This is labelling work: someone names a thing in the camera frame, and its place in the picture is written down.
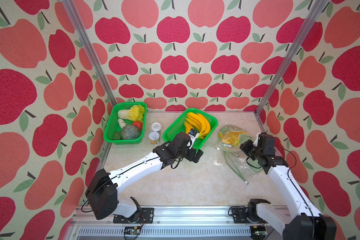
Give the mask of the yellow banana bunch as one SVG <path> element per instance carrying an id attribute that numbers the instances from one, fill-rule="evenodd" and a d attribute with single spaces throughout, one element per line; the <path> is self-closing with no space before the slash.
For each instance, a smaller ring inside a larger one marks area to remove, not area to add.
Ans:
<path id="1" fill-rule="evenodd" d="M 211 131 L 210 122 L 202 115 L 192 112 L 187 113 L 186 120 L 199 132 L 199 139 L 205 139 Z"/>

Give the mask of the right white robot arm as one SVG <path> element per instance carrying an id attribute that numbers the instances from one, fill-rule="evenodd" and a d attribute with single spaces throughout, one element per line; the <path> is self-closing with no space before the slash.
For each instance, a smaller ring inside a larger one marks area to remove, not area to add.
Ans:
<path id="1" fill-rule="evenodd" d="M 309 200 L 295 180 L 289 165 L 276 156 L 273 137 L 261 135 L 257 144 L 248 140 L 240 149 L 252 160 L 258 161 L 266 175 L 274 182 L 285 200 L 290 217 L 278 213 L 273 205 L 263 199 L 251 199 L 247 218 L 256 223 L 265 221 L 282 235 L 284 240 L 333 240 L 337 225 L 331 217 L 325 217 Z"/>

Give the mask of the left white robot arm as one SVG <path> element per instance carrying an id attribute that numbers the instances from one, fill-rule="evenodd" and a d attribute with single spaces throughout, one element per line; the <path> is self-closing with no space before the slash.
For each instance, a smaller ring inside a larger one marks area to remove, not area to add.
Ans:
<path id="1" fill-rule="evenodd" d="M 131 197 L 129 201 L 122 201 L 118 199 L 118 194 L 151 173 L 168 166 L 174 169 L 173 164 L 178 165 L 183 159 L 197 163 L 204 153 L 193 148 L 198 139 L 199 133 L 194 129 L 188 133 L 180 132 L 172 141 L 155 147 L 148 155 L 124 168 L 111 172 L 105 169 L 97 171 L 85 193 L 96 219 L 116 215 L 137 222 L 143 214 L 137 200 Z"/>

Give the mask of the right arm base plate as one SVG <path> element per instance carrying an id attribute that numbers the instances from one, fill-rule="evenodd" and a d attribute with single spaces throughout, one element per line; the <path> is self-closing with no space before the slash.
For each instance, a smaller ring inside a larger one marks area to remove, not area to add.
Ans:
<path id="1" fill-rule="evenodd" d="M 259 221 L 253 221 L 245 206 L 231 206 L 228 215 L 233 218 L 235 224 L 257 224 Z"/>

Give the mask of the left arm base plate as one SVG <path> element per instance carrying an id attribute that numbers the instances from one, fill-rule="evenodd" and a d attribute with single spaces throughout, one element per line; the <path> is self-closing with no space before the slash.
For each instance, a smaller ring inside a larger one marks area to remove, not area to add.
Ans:
<path id="1" fill-rule="evenodd" d="M 114 215 L 114 224 L 152 224 L 154 219 L 154 208 L 138 209 L 131 217 Z"/>

